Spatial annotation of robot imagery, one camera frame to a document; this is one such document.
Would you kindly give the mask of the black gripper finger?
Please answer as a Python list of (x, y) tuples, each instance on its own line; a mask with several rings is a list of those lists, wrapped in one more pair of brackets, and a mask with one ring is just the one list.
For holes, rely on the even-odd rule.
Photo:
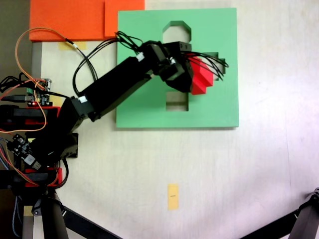
[(184, 60), (185, 60), (185, 71), (190, 74), (193, 75), (193, 68), (192, 68), (192, 64), (191, 64), (191, 57), (192, 54), (191, 53), (184, 53), (183, 54)]
[(166, 84), (182, 93), (190, 93), (192, 87), (193, 72), (186, 71), (181, 74), (174, 74), (166, 80)]

